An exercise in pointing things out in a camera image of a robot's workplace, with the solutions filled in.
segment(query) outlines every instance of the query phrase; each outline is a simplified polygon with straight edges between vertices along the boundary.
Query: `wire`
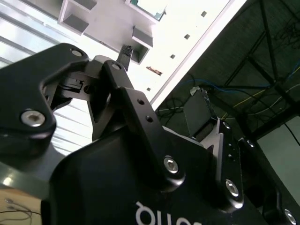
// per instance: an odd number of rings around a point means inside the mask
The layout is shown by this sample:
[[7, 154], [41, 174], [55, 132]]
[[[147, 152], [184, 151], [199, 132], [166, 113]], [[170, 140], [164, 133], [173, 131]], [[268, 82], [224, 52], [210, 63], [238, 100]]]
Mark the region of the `wire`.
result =
[[33, 211], [30, 211], [30, 210], [2, 211], [2, 212], [0, 212], [0, 213], [9, 213], [9, 212], [31, 212], [31, 213], [33, 213], [33, 214], [41, 215], [41, 214], [38, 213], [38, 212], [33, 212]]
[[[184, 103], [180, 106], [180, 108], [184, 107], [184, 105], [188, 102], [188, 100], [191, 98], [192, 96], [188, 96], [188, 98], [184, 101]], [[165, 127], [168, 125], [168, 123], [170, 122], [170, 120], [172, 119], [172, 117], [175, 115], [175, 112], [172, 113], [172, 115], [170, 116], [170, 118], [167, 120], [167, 122], [165, 123]]]
[[[217, 89], [219, 91], [228, 92], [228, 93], [236, 93], [236, 92], [238, 92], [238, 91], [235, 91], [235, 90], [224, 90], [224, 89], [221, 89], [218, 86], [216, 86], [214, 83], [212, 83], [212, 82], [210, 82], [208, 80], [205, 80], [205, 79], [197, 78], [197, 79], [195, 79], [195, 81], [200, 81], [200, 82], [203, 82], [203, 83], [207, 83], [208, 85], [210, 85], [211, 87], [213, 87], [213, 88], [215, 88], [215, 89]], [[190, 83], [190, 82], [194, 82], [194, 80], [187, 80], [185, 82], [181, 82], [181, 83], [179, 83], [177, 85], [177, 88], [181, 87], [182, 85], [185, 85], [187, 83]]]
[[[250, 97], [248, 97], [248, 98], [246, 98], [245, 100], [243, 100], [243, 101], [239, 102], [238, 104], [236, 104], [233, 108], [235, 108], [235, 107], [237, 107], [237, 106], [239, 106], [239, 105], [241, 105], [241, 104], [247, 102], [248, 100], [250, 100], [250, 99], [253, 98], [254, 96], [257, 96], [257, 95], [263, 93], [264, 91], [266, 91], [266, 90], [262, 90], [262, 91], [259, 91], [259, 92], [256, 93], [256, 94], [254, 94], [254, 95], [251, 95]], [[222, 116], [221, 119], [223, 120], [227, 114], [228, 114], [228, 113], [225, 113], [225, 114]]]
[[[289, 90], [287, 90], [286, 92], [289, 92], [290, 90], [292, 90], [292, 89], [294, 89], [294, 88], [296, 88], [296, 87], [298, 87], [298, 86], [300, 86], [300, 83], [298, 83], [298, 84], [292, 86], [292, 87], [291, 87]], [[266, 109], [264, 109], [264, 110], [261, 110], [261, 111], [259, 111], [259, 112], [255, 112], [255, 113], [252, 113], [252, 114], [248, 114], [248, 115], [249, 115], [249, 116], [252, 116], [252, 115], [261, 114], [261, 113], [263, 113], [263, 112], [269, 110], [271, 107], [273, 107], [280, 99], [282, 99], [282, 96], [280, 96], [280, 97], [279, 97], [272, 105], [270, 105], [268, 108], [266, 108]]]
[[300, 69], [300, 60], [297, 63], [297, 65], [295, 66], [293, 72], [287, 77], [287, 79], [291, 79], [291, 77]]
[[[254, 97], [253, 95], [250, 95], [249, 93], [243, 91], [243, 90], [238, 90], [238, 89], [234, 89], [240, 92], [243, 92], [246, 95], [249, 95], [250, 97], [256, 99], [257, 101], [259, 101], [260, 103], [262, 103], [265, 107], [269, 108], [276, 116], [278, 115], [272, 108], [270, 108], [269, 106], [267, 106], [267, 104], [265, 104], [262, 100]], [[300, 146], [300, 142], [298, 141], [298, 139], [296, 138], [295, 134], [292, 132], [292, 130], [287, 126], [286, 123], [284, 123], [285, 127], [289, 130], [289, 132], [291, 133], [291, 135], [293, 136], [293, 138], [295, 139], [295, 141], [297, 142], [297, 144]]]

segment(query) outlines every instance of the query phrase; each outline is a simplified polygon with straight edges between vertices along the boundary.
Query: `blue cable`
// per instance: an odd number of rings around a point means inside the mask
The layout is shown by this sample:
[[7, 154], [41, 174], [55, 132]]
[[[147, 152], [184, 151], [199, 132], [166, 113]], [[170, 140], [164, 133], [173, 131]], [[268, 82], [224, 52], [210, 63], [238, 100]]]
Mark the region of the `blue cable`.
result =
[[187, 83], [190, 83], [190, 82], [194, 82], [194, 81], [200, 81], [200, 82], [203, 82], [203, 83], [207, 83], [209, 84], [210, 86], [214, 87], [215, 89], [219, 90], [219, 91], [223, 91], [223, 92], [228, 92], [228, 93], [237, 93], [239, 92], [238, 90], [224, 90], [224, 89], [221, 89], [219, 88], [217, 85], [215, 85], [214, 83], [208, 81], [208, 80], [205, 80], [205, 79], [195, 79], [195, 80], [187, 80], [187, 81], [184, 81], [184, 82], [181, 82], [177, 85], [177, 87], [180, 87], [184, 84], [187, 84]]
[[300, 67], [300, 60], [297, 62], [297, 64], [295, 65], [295, 68], [293, 69], [291, 74], [287, 77], [287, 79], [291, 79], [291, 77], [294, 75], [294, 72], [296, 71], [296, 69], [298, 69], [298, 67]]

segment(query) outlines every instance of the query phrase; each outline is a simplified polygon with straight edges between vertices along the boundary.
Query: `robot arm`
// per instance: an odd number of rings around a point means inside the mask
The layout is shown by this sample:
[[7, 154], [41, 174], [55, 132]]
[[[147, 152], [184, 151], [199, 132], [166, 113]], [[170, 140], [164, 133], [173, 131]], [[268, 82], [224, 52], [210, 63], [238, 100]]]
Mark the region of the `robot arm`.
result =
[[[261, 149], [234, 140], [205, 92], [195, 141], [160, 125], [122, 64], [60, 44], [0, 70], [0, 178], [42, 199], [43, 225], [297, 224]], [[72, 98], [88, 101], [94, 142], [63, 157], [52, 111]]]

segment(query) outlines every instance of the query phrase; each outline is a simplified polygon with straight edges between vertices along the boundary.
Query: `yellow cable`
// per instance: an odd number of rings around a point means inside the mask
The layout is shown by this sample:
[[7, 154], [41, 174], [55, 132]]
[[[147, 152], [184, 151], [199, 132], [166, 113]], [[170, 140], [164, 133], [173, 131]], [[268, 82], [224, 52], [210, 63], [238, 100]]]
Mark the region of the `yellow cable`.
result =
[[292, 74], [296, 73], [299, 69], [300, 69], [300, 67], [298, 67], [298, 69], [296, 69], [295, 72], [293, 72]]
[[[259, 95], [259, 94], [261, 94], [261, 93], [263, 93], [264, 91], [266, 91], [266, 90], [261, 90], [260, 92], [258, 92], [258, 93], [255, 93], [254, 95], [253, 95], [253, 97], [255, 97], [256, 95]], [[243, 104], [243, 103], [245, 103], [245, 102], [247, 102], [249, 99], [251, 99], [252, 97], [248, 97], [248, 98], [246, 98], [245, 100], [243, 100], [243, 101], [241, 101], [241, 102], [239, 102], [238, 104], [236, 104], [235, 106], [234, 106], [234, 108], [235, 107], [237, 107], [237, 106], [239, 106], [240, 104]], [[222, 120], [225, 118], [225, 116], [227, 116], [227, 113], [225, 113], [223, 116], [222, 116]]]

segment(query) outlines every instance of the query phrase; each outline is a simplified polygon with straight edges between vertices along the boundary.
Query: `bolt hole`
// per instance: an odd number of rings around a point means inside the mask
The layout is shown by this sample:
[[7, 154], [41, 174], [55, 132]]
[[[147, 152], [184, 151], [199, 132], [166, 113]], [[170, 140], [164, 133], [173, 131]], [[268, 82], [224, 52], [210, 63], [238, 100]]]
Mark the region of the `bolt hole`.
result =
[[144, 104], [145, 104], [144, 101], [141, 100], [141, 99], [138, 99], [137, 102], [138, 102], [139, 104], [141, 104], [141, 105], [144, 105]]
[[36, 116], [36, 115], [30, 115], [28, 117], [29, 120], [31, 121], [34, 121], [34, 122], [37, 122], [39, 120], [39, 116]]
[[112, 63], [112, 67], [117, 69], [117, 70], [121, 69], [121, 67], [117, 63], [114, 63], [114, 62]]
[[191, 36], [190, 36], [189, 34], [187, 34], [186, 36], [184, 36], [184, 38], [185, 38], [186, 40], [188, 40], [190, 37], [191, 37]]
[[201, 13], [201, 16], [202, 16], [202, 17], [205, 17], [206, 14], [207, 14], [207, 12], [203, 11], [203, 12]]
[[152, 117], [150, 117], [150, 116], [146, 116], [146, 120], [147, 120], [149, 123], [152, 123], [152, 122], [153, 122], [153, 119], [152, 119]]
[[95, 93], [95, 88], [94, 86], [88, 85], [84, 87], [83, 91], [87, 94], [93, 94]]
[[234, 157], [231, 154], [228, 155], [228, 158], [233, 162], [235, 161]]
[[168, 160], [167, 164], [169, 165], [169, 167], [174, 170], [175, 169], [175, 164], [172, 160]]

